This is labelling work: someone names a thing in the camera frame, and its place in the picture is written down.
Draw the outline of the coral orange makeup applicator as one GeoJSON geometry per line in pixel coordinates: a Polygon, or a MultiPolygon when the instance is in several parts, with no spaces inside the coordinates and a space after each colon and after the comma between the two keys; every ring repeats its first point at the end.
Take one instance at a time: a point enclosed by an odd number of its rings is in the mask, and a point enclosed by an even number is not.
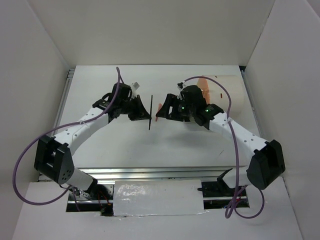
{"type": "MultiPolygon", "coordinates": [[[[159,110],[162,108],[162,106],[163,106],[163,105],[162,105],[161,103],[158,104],[158,109],[157,109],[157,111],[156,111],[156,115],[158,114],[158,112],[159,112],[159,110]]],[[[158,118],[159,118],[158,116],[155,116],[155,122],[158,121],[158,118]]]]}

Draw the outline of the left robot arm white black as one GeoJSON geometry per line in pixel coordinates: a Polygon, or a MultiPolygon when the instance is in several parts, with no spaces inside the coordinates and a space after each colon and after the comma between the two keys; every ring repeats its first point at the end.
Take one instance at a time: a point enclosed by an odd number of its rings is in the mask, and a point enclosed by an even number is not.
{"type": "Polygon", "coordinates": [[[95,132],[120,115],[127,115],[131,121],[151,119],[137,94],[138,88],[137,82],[115,84],[112,92],[97,100],[79,124],[52,137],[42,136],[37,143],[34,168],[58,185],[75,187],[88,200],[95,198],[102,186],[74,166],[73,155],[95,132]]]}

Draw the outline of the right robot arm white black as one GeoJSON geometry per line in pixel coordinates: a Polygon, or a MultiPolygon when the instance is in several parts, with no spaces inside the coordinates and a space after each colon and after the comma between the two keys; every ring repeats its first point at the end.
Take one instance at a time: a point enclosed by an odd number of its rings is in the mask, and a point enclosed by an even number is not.
{"type": "Polygon", "coordinates": [[[238,151],[250,162],[246,167],[233,168],[220,175],[217,189],[223,196],[230,195],[235,186],[252,185],[265,190],[286,170],[278,141],[267,141],[245,129],[228,117],[222,108],[207,103],[196,85],[183,88],[179,95],[167,94],[156,117],[179,122],[194,120],[199,126],[236,144],[238,151]]]}

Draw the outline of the thin black eyeliner stick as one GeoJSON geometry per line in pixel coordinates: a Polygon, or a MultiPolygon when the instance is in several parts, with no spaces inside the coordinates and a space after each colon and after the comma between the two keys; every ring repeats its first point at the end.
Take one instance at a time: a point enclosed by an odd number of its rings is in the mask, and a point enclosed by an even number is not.
{"type": "Polygon", "coordinates": [[[153,111],[153,94],[150,97],[150,108],[149,108],[149,122],[148,122],[148,130],[151,130],[152,124],[152,111],[153,111]]]}

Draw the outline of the orange top drawer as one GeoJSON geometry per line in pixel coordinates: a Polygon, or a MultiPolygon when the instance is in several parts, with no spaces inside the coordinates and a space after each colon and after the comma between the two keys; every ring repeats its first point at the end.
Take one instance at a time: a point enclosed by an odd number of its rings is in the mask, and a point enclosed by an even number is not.
{"type": "Polygon", "coordinates": [[[210,100],[210,93],[209,93],[209,85],[208,85],[208,81],[207,79],[203,78],[203,77],[200,77],[197,81],[197,84],[196,84],[201,92],[202,92],[202,96],[207,100],[209,101],[210,100]]]}

